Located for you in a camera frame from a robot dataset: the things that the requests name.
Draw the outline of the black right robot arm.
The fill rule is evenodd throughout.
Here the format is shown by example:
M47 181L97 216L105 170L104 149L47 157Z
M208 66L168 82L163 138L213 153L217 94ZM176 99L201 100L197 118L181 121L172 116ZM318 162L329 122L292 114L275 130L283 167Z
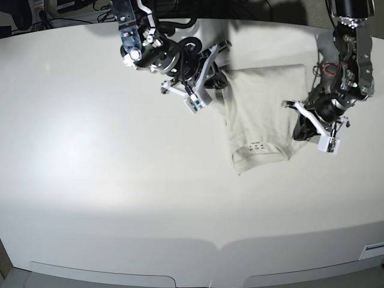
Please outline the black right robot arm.
M227 78L216 64L217 54L227 50L229 41L215 43L204 49L197 37L180 41L172 39L179 29L192 28L197 19L187 23L160 21L154 9L142 1L111 1L111 12L118 23L122 45L120 53L125 65L149 69L171 78L161 91L166 93L182 84L192 95L199 88L223 89Z

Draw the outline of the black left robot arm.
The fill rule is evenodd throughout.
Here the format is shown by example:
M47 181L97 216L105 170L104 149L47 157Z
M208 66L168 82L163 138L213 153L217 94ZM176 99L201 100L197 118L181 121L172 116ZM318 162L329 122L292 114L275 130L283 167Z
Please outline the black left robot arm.
M327 1L326 9L338 52L336 72L303 103L309 115L299 116L293 132L297 141L318 136L321 129L334 136L345 112L374 94L373 41L368 24L375 15L374 1Z

